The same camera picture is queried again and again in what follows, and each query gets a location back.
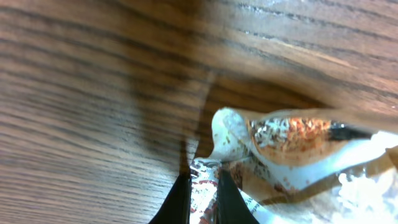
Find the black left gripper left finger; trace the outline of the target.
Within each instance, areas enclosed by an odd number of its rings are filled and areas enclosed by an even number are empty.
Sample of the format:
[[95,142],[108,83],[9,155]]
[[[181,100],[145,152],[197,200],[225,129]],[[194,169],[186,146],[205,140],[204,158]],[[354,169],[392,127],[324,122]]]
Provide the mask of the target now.
[[189,224],[192,180],[180,174],[149,224]]

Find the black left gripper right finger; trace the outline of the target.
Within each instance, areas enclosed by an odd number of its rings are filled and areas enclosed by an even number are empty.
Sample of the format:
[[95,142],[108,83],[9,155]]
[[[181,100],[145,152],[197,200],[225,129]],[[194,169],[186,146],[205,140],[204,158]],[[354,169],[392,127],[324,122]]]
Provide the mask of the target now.
[[227,170],[220,172],[217,194],[217,224],[259,224]]

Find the brown cookie snack bag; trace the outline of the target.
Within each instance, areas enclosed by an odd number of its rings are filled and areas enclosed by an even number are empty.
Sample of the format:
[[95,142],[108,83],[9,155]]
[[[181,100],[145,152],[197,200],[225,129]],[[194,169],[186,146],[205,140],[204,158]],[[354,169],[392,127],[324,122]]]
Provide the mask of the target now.
[[192,160],[190,223],[217,223],[221,173],[259,223],[396,223],[397,119],[337,109],[222,108]]

